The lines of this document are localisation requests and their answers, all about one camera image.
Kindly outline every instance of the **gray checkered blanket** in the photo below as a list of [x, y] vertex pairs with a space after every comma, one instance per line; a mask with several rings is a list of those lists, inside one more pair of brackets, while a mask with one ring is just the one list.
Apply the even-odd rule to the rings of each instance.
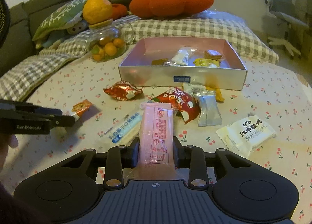
[[28, 57], [0, 78], [0, 99], [24, 100], [63, 65], [79, 57], [69, 54]]
[[[278, 55], [269, 49], [242, 21], [197, 17], [173, 20], [143, 20], [130, 15], [114, 21], [125, 39], [130, 37], [131, 23], [135, 44], [141, 38], [160, 36], [197, 36], [227, 40], [243, 57], [276, 63]], [[0, 98], [21, 101], [31, 91], [57, 72], [65, 63], [86, 54], [90, 30], [62, 42], [58, 49], [43, 49], [39, 56], [32, 56], [0, 78]]]

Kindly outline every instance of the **glass jar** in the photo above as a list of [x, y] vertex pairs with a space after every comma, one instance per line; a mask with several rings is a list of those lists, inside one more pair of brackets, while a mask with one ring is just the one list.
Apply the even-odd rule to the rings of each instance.
[[134, 38], [133, 27], [131, 36], [125, 40], [121, 30], [112, 24], [113, 19], [94, 25], [89, 25], [90, 36], [87, 40], [87, 50], [92, 53], [95, 62], [104, 62], [123, 55], [126, 45], [130, 44]]

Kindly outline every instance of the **nutrition label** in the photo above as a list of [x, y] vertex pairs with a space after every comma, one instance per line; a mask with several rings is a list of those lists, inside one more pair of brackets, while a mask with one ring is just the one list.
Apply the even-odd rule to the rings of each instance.
[[152, 144], [152, 158], [156, 163], [168, 164], [168, 158], [166, 158], [168, 148], [166, 147], [166, 141], [161, 139], [153, 139]]
[[167, 111], [159, 108], [155, 114], [151, 157], [154, 163], [168, 164], [168, 116]]
[[158, 133], [155, 133], [154, 136], [159, 139], [167, 139], [167, 120], [165, 119], [156, 119], [156, 130]]

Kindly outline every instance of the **pink snack packet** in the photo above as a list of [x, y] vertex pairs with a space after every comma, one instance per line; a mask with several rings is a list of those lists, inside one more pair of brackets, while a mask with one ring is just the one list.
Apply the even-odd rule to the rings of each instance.
[[138, 165], [132, 175], [140, 180], [178, 179], [172, 149], [173, 110], [171, 104], [146, 103], [144, 106], [139, 134]]

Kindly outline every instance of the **bed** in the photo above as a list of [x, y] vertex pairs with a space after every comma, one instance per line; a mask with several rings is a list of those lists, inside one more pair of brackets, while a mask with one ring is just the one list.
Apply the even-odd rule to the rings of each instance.
[[[114, 21], [125, 38], [131, 35], [131, 23], [135, 31], [133, 44], [145, 37], [198, 36], [222, 38], [236, 52], [275, 64], [279, 57], [268, 48], [246, 25], [243, 19], [226, 12], [204, 11], [189, 18], [172, 20], [141, 19], [129, 15]], [[43, 49], [39, 56], [31, 56], [8, 71], [0, 79], [0, 98], [15, 101], [25, 100], [32, 91], [56, 73], [63, 65], [81, 58], [87, 53], [86, 39], [90, 30], [67, 39], [58, 49]]]
[[[204, 12], [192, 18], [164, 21], [127, 16], [115, 21], [126, 36], [131, 32], [127, 22], [135, 30], [134, 44], [149, 36], [214, 37], [230, 42], [249, 71], [242, 91], [222, 90], [225, 102], [218, 104], [222, 126], [246, 117], [249, 112], [273, 126], [277, 139], [263, 144], [251, 160], [296, 185], [300, 201], [292, 220], [308, 223], [312, 219], [312, 98], [306, 95], [295, 73], [275, 66], [278, 55], [263, 44], [241, 18], [225, 12]], [[104, 132], [142, 101], [167, 90], [166, 87], [144, 87], [141, 99], [127, 102], [111, 99], [103, 88], [120, 80], [118, 65], [134, 44], [116, 59], [95, 63], [85, 47], [89, 35], [87, 30], [64, 41], [57, 50], [44, 49], [39, 56], [26, 59], [0, 79], [0, 97], [4, 99], [25, 100], [33, 92], [29, 102], [62, 109], [64, 114], [69, 114], [72, 106], [84, 99], [94, 104], [74, 127], [56, 128], [50, 135], [18, 136], [20, 145], [10, 149], [0, 174], [1, 182], [10, 193], [23, 179], [86, 148], [106, 152], [114, 144], [104, 140]], [[198, 128], [197, 120], [184, 125], [182, 119], [175, 117], [174, 135], [183, 145], [193, 144], [206, 152], [214, 152], [225, 147], [215, 133], [220, 127]], [[210, 183], [215, 183], [213, 169], [208, 172]], [[101, 168], [97, 182], [101, 183], [103, 177]]]

